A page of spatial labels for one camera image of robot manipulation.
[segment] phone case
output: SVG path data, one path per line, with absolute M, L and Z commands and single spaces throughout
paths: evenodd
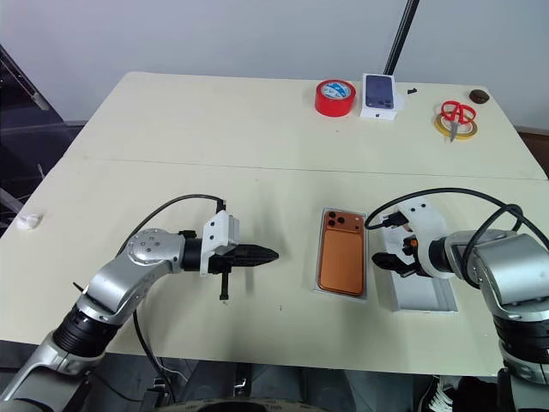
M 364 217 L 326 209 L 317 286 L 325 291 L 358 297 L 365 294 Z

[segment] floor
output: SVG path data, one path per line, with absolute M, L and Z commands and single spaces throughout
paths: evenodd
M 519 136 L 549 178 L 549 136 L 522 132 L 519 132 Z

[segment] scissor handle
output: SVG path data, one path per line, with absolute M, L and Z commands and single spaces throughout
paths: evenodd
M 445 110 L 444 108 L 446 106 L 453 106 L 453 109 Z M 477 117 L 477 112 L 471 106 L 463 105 L 456 100 L 446 100 L 440 107 L 440 112 L 442 113 L 443 117 L 449 122 L 455 122 L 455 118 L 457 117 L 457 121 L 460 124 L 471 123 L 473 119 Z M 470 116 L 465 116 L 465 112 L 469 112 Z

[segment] black pole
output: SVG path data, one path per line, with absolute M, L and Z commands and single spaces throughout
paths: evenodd
M 412 25 L 413 16 L 415 15 L 415 10 L 418 8 L 419 0 L 408 0 L 406 3 L 406 8 L 402 14 L 401 24 L 398 27 L 396 32 L 395 41 L 391 47 L 391 53 L 385 64 L 385 75 L 392 75 L 395 72 L 396 63 L 398 62 L 398 57 L 401 55 L 402 47 L 408 36 L 408 31 Z

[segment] phone box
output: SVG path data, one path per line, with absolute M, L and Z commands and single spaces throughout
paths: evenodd
M 366 105 L 366 77 L 367 76 L 379 76 L 379 77 L 388 77 L 391 80 L 391 94 L 393 96 L 393 108 L 380 108 L 380 107 L 369 107 Z M 395 92 L 395 77 L 387 75 L 373 75 L 370 73 L 364 73 L 362 75 L 362 109 L 360 110 L 361 118 L 383 118 L 385 120 L 393 120 L 396 116 L 396 113 L 399 110 L 400 96 Z
M 362 221 L 361 225 L 360 225 L 360 228 L 361 230 L 364 231 L 364 236 L 363 236 L 363 246 L 362 246 L 362 251 L 363 251 L 363 255 L 362 255 L 362 258 L 364 259 L 363 260 L 363 266 L 364 266 L 364 273 L 363 273 L 363 282 L 364 282 L 364 292 L 361 294 L 361 295 L 357 295 L 357 296 L 352 296 L 352 295 L 349 295 L 349 294 L 340 294 L 340 293 L 337 293 L 337 292 L 334 292 L 334 291 L 331 291 L 331 290 L 326 290 L 326 289 L 322 289 L 320 286 L 319 286 L 319 277 L 320 277 L 320 269 L 321 269 L 321 257 L 322 257 L 322 252 L 323 252 L 323 225 L 324 225 L 324 216 L 326 213 L 330 212 L 330 211 L 334 211 L 334 212 L 343 212 L 343 213 L 353 213 L 355 215 L 360 215 L 362 216 L 362 218 L 366 219 L 366 214 L 364 213 L 359 213 L 359 212 L 353 212 L 351 210 L 344 210 L 344 209 L 338 209 L 338 208 L 323 208 L 323 212 L 320 216 L 320 233 L 319 233 L 319 241 L 318 241 L 318 254 L 317 254 L 317 273 L 315 274 L 315 277 L 314 277 L 314 283 L 313 283 L 313 291 L 315 292 L 318 292 L 320 294 L 330 294 L 332 296 L 339 296 L 339 297 L 342 297 L 343 299 L 346 299 L 346 300 L 351 300 L 351 301 L 355 301 L 355 302 L 361 302 L 361 303 L 364 303 L 366 302 L 366 298 L 368 296 L 368 278 L 366 276 L 366 268 L 368 267 L 368 231 L 365 230 L 364 228 L 364 221 Z

